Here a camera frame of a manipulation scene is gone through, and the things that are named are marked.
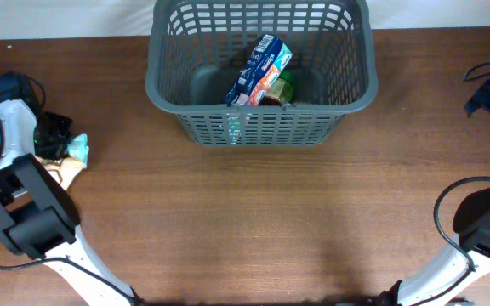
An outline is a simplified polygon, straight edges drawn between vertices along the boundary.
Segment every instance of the cable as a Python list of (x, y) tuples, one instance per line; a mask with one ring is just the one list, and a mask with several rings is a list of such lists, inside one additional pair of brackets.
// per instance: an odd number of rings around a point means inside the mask
[(43, 100), (41, 101), (40, 110), (42, 110), (44, 108), (44, 105), (47, 104), (47, 94), (44, 92), (44, 87), (43, 85), (41, 85), (41, 83), (38, 80), (34, 79), (33, 77), (31, 76), (26, 76), (26, 77), (32, 80), (34, 83), (36, 83), (38, 87), (41, 89), (41, 94), (43, 94)]
[(476, 66), (472, 67), (470, 70), (468, 70), (468, 72), (466, 72), (464, 74), (464, 76), (463, 76), (463, 82), (475, 81), (475, 80), (481, 79), (482, 77), (488, 77), (488, 76), (490, 76), (490, 71), (481, 73), (479, 75), (470, 76), (470, 74), (473, 71), (476, 71), (479, 68), (482, 68), (482, 67), (485, 67), (485, 66), (489, 66), (489, 65), (490, 65), (490, 62), (486, 62), (486, 63), (482, 63), (482, 64), (479, 64), (479, 65), (476, 65)]
[[(1, 160), (1, 157), (3, 156), (4, 143), (5, 143), (5, 138), (4, 138), (4, 133), (3, 133), (3, 122), (0, 119), (0, 160)], [(64, 264), (69, 264), (71, 267), (80, 270), (84, 274), (89, 275), (91, 277), (94, 277), (98, 281), (101, 281), (102, 283), (104, 283), (105, 285), (107, 285), (111, 289), (113, 289), (115, 292), (120, 294), (123, 298), (128, 300), (130, 304), (132, 304), (132, 305), (134, 304), (134, 298), (130, 297), (128, 294), (126, 294), (126, 292), (123, 292), (122, 290), (120, 290), (118, 287), (116, 287), (115, 285), (113, 285), (111, 282), (104, 279), (103, 277), (83, 268), (82, 266), (80, 266), (74, 262), (72, 262), (69, 258), (45, 258), (45, 259), (40, 259), (37, 261), (32, 261), (30, 263), (23, 263), (23, 264), (14, 265), (14, 266), (2, 266), (2, 265), (0, 265), (0, 270), (2, 270), (2, 271), (16, 271), (19, 269), (26, 269), (26, 268), (38, 266), (40, 264), (46, 264), (46, 263), (52, 263), (52, 262), (61, 262)]]
[(436, 204), (434, 204), (434, 224), (436, 226), (436, 229), (438, 230), (438, 233), (442, 236), (443, 240), (445, 240), (451, 247), (455, 248), (457, 251), (459, 251), (463, 256), (468, 260), (468, 269), (464, 274), (457, 280), (455, 281), (448, 289), (444, 290), (443, 292), (435, 295), (434, 297), (430, 297), (428, 299), (425, 299), (419, 303), (415, 303), (412, 306), (419, 306), (423, 305), (428, 302), (432, 302), (437, 300), (438, 298), (443, 297), (444, 295), (450, 293), (454, 288), (456, 288), (460, 283), (462, 283), (472, 272), (476, 272), (476, 265), (474, 264), (474, 259), (462, 248), (460, 247), (455, 241), (453, 241), (449, 236), (446, 234), (446, 232), (443, 230), (442, 225), (440, 223), (440, 206), (442, 205), (443, 199), (447, 196), (449, 192), (454, 190), (455, 188), (468, 184), (468, 183), (474, 183), (474, 182), (488, 182), (490, 183), (490, 177), (471, 177), (471, 178), (463, 178), (460, 179), (459, 181), (450, 184), (444, 191), (441, 192), (441, 194), (438, 196), (436, 200)]

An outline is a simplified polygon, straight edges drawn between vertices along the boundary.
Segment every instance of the basket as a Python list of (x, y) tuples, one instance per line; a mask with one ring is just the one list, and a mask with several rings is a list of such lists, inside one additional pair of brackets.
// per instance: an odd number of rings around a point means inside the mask
[[(296, 103), (227, 106), (257, 38), (280, 37), (293, 52), (286, 71)], [(313, 146), (378, 90), (364, 0), (157, 1), (146, 92), (199, 144)]]

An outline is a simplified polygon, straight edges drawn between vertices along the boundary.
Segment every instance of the white backdrop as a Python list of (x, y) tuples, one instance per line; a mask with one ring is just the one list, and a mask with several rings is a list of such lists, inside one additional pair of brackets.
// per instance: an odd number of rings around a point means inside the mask
[[(156, 0), (0, 0), (0, 39), (149, 35)], [(373, 28), (490, 26), (490, 0), (367, 0)]]

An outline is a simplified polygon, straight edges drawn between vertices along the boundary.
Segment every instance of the wooden table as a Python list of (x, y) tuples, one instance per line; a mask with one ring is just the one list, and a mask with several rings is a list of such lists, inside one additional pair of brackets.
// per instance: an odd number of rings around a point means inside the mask
[[(85, 235), (152, 302), (260, 303), (377, 295), (444, 241), (431, 213), (453, 181), (490, 175), (490, 117), (463, 105), (490, 28), (375, 31), (377, 99), (314, 149), (207, 149), (145, 94), (148, 37), (0, 42), (0, 74), (43, 83), (87, 133), (70, 192)], [(442, 208), (451, 229), (468, 193)], [(0, 243), (0, 264), (27, 258)], [(461, 294), (490, 305), (490, 275)], [(46, 268), (0, 272), (0, 305), (83, 305)]]

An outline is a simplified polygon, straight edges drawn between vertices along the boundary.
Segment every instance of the toothpaste box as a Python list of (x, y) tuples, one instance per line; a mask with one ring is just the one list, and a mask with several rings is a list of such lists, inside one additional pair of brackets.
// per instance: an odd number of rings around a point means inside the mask
[(262, 36), (223, 103), (229, 106), (258, 105), (292, 56), (281, 38), (267, 34)]

